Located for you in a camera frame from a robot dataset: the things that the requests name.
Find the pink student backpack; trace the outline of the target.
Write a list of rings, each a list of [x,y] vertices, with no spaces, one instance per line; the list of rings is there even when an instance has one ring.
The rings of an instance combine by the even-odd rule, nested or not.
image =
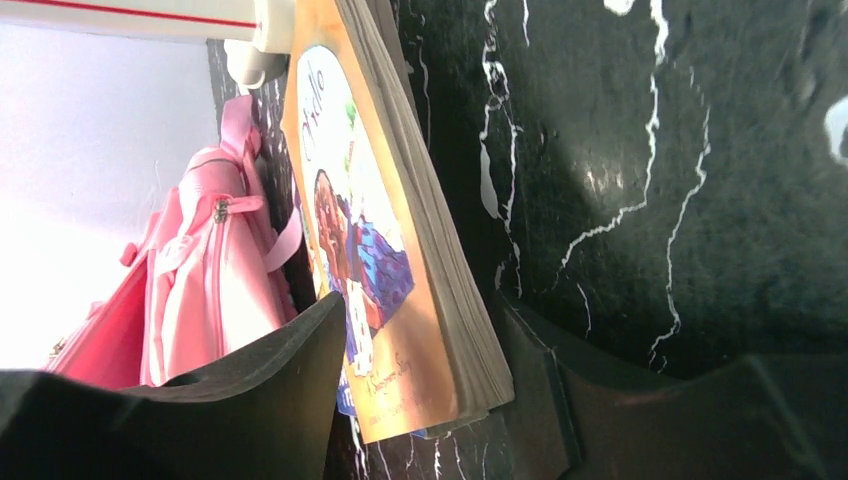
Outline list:
[[[260,147],[252,98],[228,100],[220,143],[190,159],[125,247],[126,277],[56,345],[49,372],[106,389],[161,386],[296,316],[283,266],[302,243],[301,216],[272,226]]]

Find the orange Othello book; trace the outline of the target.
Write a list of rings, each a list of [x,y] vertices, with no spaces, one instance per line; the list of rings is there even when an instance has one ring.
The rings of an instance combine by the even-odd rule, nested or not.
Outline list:
[[[425,437],[511,402],[387,2],[297,3],[282,130],[316,293],[345,302],[341,376],[408,372],[434,417]]]

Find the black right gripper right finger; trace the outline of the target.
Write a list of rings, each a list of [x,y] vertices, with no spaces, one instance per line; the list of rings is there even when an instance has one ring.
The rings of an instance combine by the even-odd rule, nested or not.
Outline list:
[[[517,479],[843,479],[845,355],[747,355],[681,381],[496,294]]]

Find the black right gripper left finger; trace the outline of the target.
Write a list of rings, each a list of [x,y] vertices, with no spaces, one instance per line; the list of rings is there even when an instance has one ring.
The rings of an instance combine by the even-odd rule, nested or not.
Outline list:
[[[161,387],[108,391],[42,371],[1,375],[5,479],[319,479],[335,411],[345,305]]]

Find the blue storey house book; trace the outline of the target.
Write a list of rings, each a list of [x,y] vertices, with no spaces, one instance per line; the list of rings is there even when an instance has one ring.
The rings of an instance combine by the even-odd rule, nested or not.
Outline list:
[[[337,406],[341,413],[358,418],[366,443],[408,433],[422,435],[434,420],[422,390],[408,372],[398,370],[374,371],[366,377],[343,372]]]

